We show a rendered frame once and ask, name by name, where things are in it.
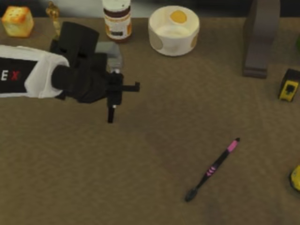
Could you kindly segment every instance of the jar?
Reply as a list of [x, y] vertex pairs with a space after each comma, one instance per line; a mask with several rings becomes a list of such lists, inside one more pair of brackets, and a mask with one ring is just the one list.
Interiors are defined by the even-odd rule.
[[132, 33], [130, 0], [103, 0], [105, 31], [115, 42], [126, 41]]

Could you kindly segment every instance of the white bowl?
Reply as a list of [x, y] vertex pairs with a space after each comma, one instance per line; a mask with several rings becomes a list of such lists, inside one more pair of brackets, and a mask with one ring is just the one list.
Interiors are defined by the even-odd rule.
[[166, 6], [150, 16], [148, 30], [153, 49], [163, 55], [180, 56], [196, 46], [200, 20], [188, 8]]

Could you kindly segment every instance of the dark background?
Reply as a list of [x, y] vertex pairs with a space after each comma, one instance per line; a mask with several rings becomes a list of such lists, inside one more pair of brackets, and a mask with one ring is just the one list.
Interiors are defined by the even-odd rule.
[[[181, 5], [200, 14], [213, 16], [245, 17], [249, 11], [252, 0], [133, 0], [133, 2], [145, 2], [159, 5]], [[8, 5], [28, 6], [33, 16], [46, 16], [45, 0], [0, 0], [0, 15], [2, 16]], [[72, 16], [71, 10], [62, 10], [61, 16]], [[300, 0], [281, 0], [282, 17], [300, 16]]]

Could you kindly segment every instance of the brown table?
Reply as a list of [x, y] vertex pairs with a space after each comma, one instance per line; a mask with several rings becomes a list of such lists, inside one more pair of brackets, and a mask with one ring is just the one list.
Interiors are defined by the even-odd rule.
[[[66, 19], [101, 32], [100, 19]], [[300, 163], [300, 97], [277, 100], [300, 19], [281, 19], [266, 80], [241, 76], [244, 19], [203, 18], [190, 54], [149, 45], [147, 20], [121, 45], [125, 93], [116, 121], [106, 102], [0, 99], [3, 225], [298, 225], [288, 174]], [[47, 50], [54, 29], [35, 18], [29, 39], [0, 28], [0, 44]], [[236, 137], [241, 143], [191, 203], [183, 197]]]

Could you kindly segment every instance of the pink and black toothbrush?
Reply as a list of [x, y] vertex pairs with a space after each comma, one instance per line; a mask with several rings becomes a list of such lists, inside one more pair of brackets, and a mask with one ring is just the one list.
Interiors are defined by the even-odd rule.
[[236, 146], [238, 146], [239, 142], [240, 138], [238, 137], [228, 146], [228, 148], [222, 153], [222, 155], [208, 169], [208, 171], [202, 177], [202, 180], [199, 182], [199, 184], [187, 193], [185, 197], [186, 202], [191, 201], [197, 195], [198, 189], [208, 180], [209, 177], [211, 177], [217, 171], [217, 169], [225, 161], [227, 156], [236, 148]]

